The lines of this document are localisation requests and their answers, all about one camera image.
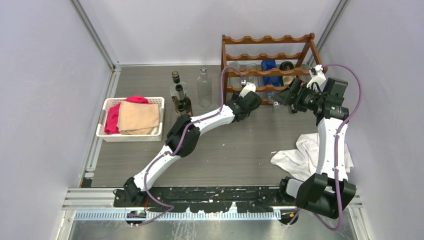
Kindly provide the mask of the green wine bottle front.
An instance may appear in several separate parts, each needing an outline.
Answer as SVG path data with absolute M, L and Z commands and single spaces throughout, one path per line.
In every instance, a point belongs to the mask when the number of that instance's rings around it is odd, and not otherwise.
M 182 117 L 184 115 L 187 115 L 188 117 L 192 116 L 191 113 L 186 108 L 186 106 L 183 103 L 181 103 L 177 107 L 177 117 L 179 118 L 179 117 Z

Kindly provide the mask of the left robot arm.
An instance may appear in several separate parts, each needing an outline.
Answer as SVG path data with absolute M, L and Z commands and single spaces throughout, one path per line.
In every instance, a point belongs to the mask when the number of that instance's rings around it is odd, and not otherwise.
M 258 94 L 248 91 L 202 115 L 180 116 L 168 132 L 164 145 L 154 159 L 124 183 L 126 200 L 135 207 L 141 206 L 154 182 L 174 162 L 190 155 L 203 134 L 246 119 L 261 103 L 262 99 Z

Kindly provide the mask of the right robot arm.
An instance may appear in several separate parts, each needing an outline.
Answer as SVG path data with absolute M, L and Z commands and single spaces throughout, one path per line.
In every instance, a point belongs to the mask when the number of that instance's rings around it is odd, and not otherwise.
M 277 198 L 291 205 L 330 219 L 337 219 L 356 194 L 348 182 L 344 163 L 344 137 L 349 109 L 343 107 L 345 80 L 329 77 L 322 91 L 307 87 L 296 78 L 273 100 L 298 112 L 310 110 L 316 116 L 319 150 L 316 172 L 306 180 L 286 177 L 280 181 Z

